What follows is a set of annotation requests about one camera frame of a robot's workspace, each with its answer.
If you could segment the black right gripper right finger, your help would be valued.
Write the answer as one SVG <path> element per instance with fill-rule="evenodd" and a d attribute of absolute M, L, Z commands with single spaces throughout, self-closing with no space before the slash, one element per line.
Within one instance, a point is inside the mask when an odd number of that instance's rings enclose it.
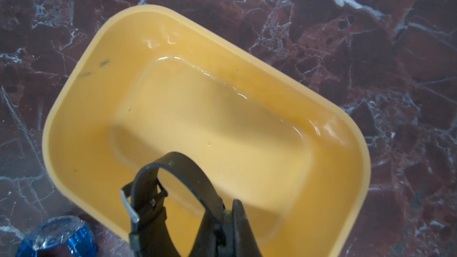
<path fill-rule="evenodd" d="M 235 257 L 262 257 L 251 225 L 240 200 L 235 199 L 232 207 L 233 239 Z"/>

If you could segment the translucent blue watch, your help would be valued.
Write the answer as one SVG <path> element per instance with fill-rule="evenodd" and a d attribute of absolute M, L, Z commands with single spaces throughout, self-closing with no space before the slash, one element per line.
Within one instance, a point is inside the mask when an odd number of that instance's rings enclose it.
<path fill-rule="evenodd" d="M 77 216 L 49 219 L 28 234 L 17 257 L 95 257 L 98 247 L 87 223 Z"/>

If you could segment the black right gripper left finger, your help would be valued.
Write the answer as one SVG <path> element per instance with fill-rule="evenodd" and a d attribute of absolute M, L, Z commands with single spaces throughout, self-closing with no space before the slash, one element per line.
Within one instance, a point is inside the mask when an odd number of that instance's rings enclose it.
<path fill-rule="evenodd" d="M 190 257 L 219 257 L 225 248 L 226 236 L 222 222 L 217 221 L 209 211 L 204 213 Z"/>

